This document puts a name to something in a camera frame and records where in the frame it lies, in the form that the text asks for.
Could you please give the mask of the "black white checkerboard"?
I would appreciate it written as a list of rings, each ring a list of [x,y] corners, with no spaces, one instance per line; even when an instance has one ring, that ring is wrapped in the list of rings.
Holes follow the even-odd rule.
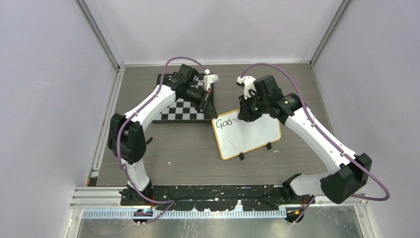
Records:
[[[195,110],[190,102],[179,98],[163,109],[152,123],[211,122],[211,117]]]

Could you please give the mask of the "yellow framed whiteboard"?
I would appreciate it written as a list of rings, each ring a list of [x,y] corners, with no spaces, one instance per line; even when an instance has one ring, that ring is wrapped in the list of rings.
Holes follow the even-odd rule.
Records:
[[[277,119],[262,115],[256,121],[246,122],[239,120],[238,115],[239,109],[235,109],[211,121],[221,159],[243,159],[243,154],[281,139],[281,123]]]

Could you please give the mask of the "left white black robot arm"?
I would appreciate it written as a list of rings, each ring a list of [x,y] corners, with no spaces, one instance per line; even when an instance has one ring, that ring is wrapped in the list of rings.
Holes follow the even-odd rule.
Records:
[[[178,99],[189,102],[197,112],[216,118],[213,84],[218,81],[218,76],[209,69],[200,74],[193,67],[182,64],[177,72],[161,74],[154,91],[134,109],[111,117],[107,147],[118,158],[138,204],[147,205],[152,198],[149,190],[152,184],[143,160],[147,149],[145,130]]]

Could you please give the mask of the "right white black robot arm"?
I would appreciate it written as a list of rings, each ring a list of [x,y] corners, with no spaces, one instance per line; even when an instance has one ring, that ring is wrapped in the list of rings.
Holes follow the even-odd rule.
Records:
[[[296,174],[285,181],[282,191],[285,201],[293,204],[303,195],[325,195],[341,204],[367,183],[372,159],[341,145],[309,108],[303,106],[297,94],[284,95],[271,75],[258,79],[238,77],[236,83],[244,89],[239,97],[239,120],[253,122],[262,115],[277,119],[299,135],[327,168],[324,174]]]

